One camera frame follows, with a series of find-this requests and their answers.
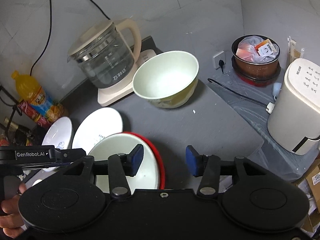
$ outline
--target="plate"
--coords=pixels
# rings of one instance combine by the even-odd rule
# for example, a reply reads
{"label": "plate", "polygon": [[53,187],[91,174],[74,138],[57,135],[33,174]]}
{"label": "plate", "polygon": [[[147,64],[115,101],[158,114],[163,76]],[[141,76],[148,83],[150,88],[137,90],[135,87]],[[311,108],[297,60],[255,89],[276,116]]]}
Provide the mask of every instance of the plate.
{"label": "plate", "polygon": [[82,148],[87,155],[104,138],[123,131],[121,115],[113,108],[105,107],[87,116],[79,126],[72,148]]}
{"label": "plate", "polygon": [[[64,116],[59,118],[49,128],[42,145],[54,145],[55,148],[65,150],[71,149],[73,139],[73,128],[70,118]],[[46,168],[44,171],[53,171],[56,167]]]}
{"label": "plate", "polygon": [[[114,134],[100,141],[89,153],[89,155],[94,156],[95,161],[107,160],[113,154],[129,154],[139,143],[143,145],[144,155],[136,176],[127,177],[131,194],[136,188],[158,189],[159,187],[160,176],[156,158],[150,147],[142,139],[132,134]],[[96,186],[103,192],[109,193],[108,176],[98,175]]]}

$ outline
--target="human hand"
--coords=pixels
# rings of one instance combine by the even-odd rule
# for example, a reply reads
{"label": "human hand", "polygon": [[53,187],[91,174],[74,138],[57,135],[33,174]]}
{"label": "human hand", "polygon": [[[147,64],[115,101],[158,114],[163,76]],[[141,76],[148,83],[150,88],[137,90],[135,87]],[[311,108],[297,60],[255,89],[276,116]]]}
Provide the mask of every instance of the human hand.
{"label": "human hand", "polygon": [[[27,190],[24,183],[19,186],[19,191],[23,194]],[[20,195],[15,195],[12,199],[4,200],[1,202],[1,208],[3,212],[7,213],[7,216],[0,216],[0,227],[3,228],[3,232],[12,238],[16,238],[18,235],[23,233],[21,228],[24,223],[22,217],[18,211],[18,201]]]}

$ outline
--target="white bowl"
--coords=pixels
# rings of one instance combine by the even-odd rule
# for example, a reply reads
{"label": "white bowl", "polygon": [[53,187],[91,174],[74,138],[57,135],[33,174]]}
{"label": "white bowl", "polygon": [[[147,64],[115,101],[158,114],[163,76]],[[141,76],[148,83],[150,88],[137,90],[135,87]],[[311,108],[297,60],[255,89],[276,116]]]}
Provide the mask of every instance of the white bowl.
{"label": "white bowl", "polygon": [[134,74],[132,88],[139,97],[155,106],[175,108],[193,94],[198,71],[198,60],[192,54],[164,52],[141,65]]}
{"label": "white bowl", "polygon": [[[73,128],[70,118],[64,116],[59,118],[49,128],[44,136],[42,145],[54,145],[55,148],[65,150],[71,149],[73,139]],[[56,167],[46,168],[44,171],[53,171]]]}
{"label": "white bowl", "polygon": [[[95,161],[107,160],[113,154],[129,154],[139,143],[143,145],[144,150],[142,163],[136,176],[127,177],[132,194],[136,188],[158,189],[159,187],[159,171],[156,158],[143,140],[132,134],[118,133],[100,141],[89,153],[89,155],[94,156]],[[109,193],[108,176],[97,176],[96,186],[103,192]]]}
{"label": "white bowl", "polygon": [[72,148],[82,148],[87,155],[105,137],[123,131],[121,115],[113,108],[98,109],[87,116],[79,126]]}

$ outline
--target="plastic sheet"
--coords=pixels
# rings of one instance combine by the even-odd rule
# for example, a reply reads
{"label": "plastic sheet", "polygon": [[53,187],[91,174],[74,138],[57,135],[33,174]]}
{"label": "plastic sheet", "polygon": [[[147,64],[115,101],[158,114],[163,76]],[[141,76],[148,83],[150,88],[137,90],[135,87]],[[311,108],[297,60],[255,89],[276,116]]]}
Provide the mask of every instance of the plastic sheet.
{"label": "plastic sheet", "polygon": [[[238,78],[233,69],[223,75],[219,72],[215,73],[216,76],[213,76],[213,79],[226,87],[266,104],[274,103],[271,94],[272,85],[264,88],[249,85]],[[267,129],[269,114],[264,106],[241,98],[215,83],[209,83],[209,87],[233,107],[264,138],[265,143],[262,148],[250,155],[250,160],[287,181],[295,181],[307,171],[319,153],[317,147],[314,147],[305,155],[288,152],[270,136]]]}
{"label": "plastic sheet", "polygon": [[240,41],[238,45],[238,50],[236,52],[236,55],[243,60],[254,62],[254,63],[267,63],[269,61],[274,60],[276,56],[279,54],[278,45],[273,44],[273,46],[276,49],[276,52],[274,52],[272,55],[260,56],[254,46],[260,44],[263,41],[264,39],[258,36],[250,36],[250,37],[244,38],[242,41]]}

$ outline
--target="wall outlet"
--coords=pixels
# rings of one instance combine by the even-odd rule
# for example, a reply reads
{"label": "wall outlet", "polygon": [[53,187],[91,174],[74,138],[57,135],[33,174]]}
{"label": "wall outlet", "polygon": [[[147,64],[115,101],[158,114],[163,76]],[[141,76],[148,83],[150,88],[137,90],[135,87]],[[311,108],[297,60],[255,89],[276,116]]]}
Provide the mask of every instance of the wall outlet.
{"label": "wall outlet", "polygon": [[224,51],[221,51],[217,55],[212,57],[212,63],[215,69],[220,68],[219,66],[220,60],[223,60],[223,62],[226,63],[226,55],[224,54]]}

